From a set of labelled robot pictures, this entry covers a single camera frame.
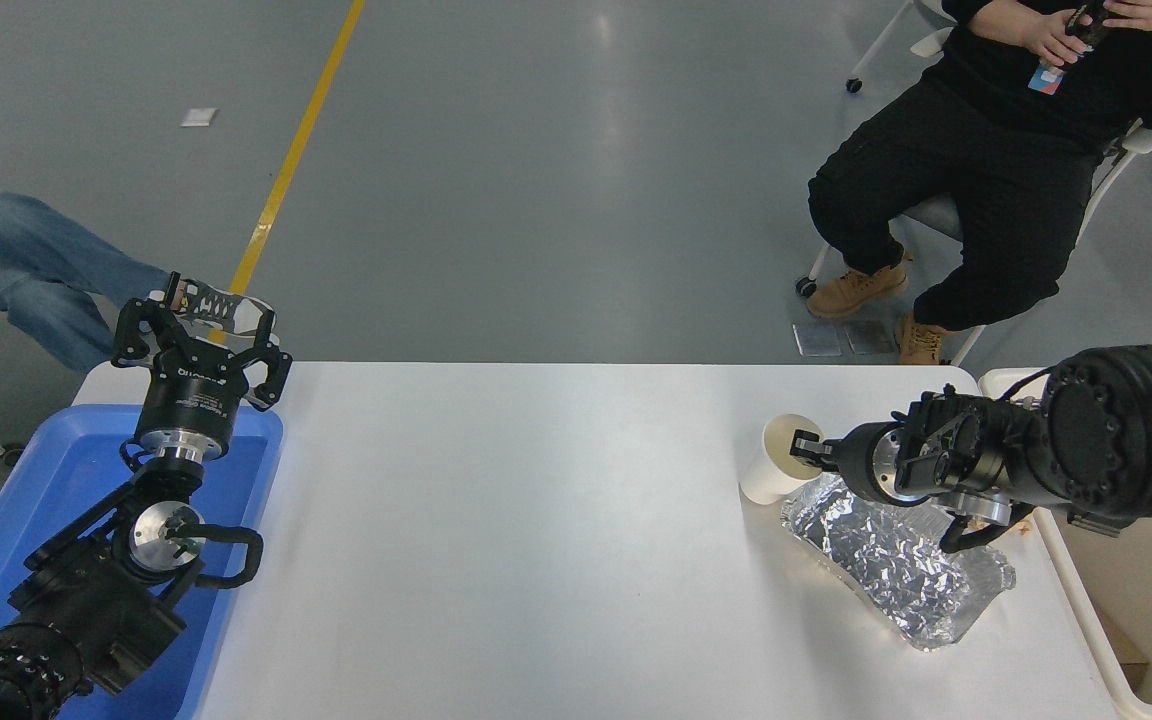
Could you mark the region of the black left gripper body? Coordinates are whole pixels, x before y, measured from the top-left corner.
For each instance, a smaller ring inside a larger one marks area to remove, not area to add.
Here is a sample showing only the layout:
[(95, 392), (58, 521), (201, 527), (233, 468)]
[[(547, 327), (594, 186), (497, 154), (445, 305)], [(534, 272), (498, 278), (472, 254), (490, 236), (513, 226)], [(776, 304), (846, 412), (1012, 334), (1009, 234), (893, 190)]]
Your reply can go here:
[(164, 350), (150, 366), (151, 379), (132, 438), (159, 450), (172, 438), (188, 439), (202, 454), (225, 454), (247, 395), (247, 378), (230, 373), (229, 350)]

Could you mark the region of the person's right hand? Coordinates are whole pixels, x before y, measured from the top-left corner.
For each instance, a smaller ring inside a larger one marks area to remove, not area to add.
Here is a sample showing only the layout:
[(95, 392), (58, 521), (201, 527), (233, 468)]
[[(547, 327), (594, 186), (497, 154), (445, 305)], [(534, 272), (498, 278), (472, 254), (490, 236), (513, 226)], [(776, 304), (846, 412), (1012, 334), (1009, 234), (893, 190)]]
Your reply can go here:
[(1020, 1), (988, 1), (967, 26), (975, 36), (998, 44), (1024, 47), (1039, 63), (1061, 70), (1087, 54), (1087, 41), (1066, 33), (1073, 10), (1043, 14)]

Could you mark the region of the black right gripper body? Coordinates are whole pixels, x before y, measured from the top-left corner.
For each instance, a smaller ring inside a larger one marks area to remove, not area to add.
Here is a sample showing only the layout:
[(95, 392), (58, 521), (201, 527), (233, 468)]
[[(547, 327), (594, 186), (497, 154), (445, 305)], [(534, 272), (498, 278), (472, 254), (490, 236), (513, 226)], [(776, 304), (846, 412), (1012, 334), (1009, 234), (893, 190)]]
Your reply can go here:
[(836, 471), (855, 497), (874, 503), (905, 503), (895, 487), (900, 429), (896, 420), (873, 420), (836, 439)]

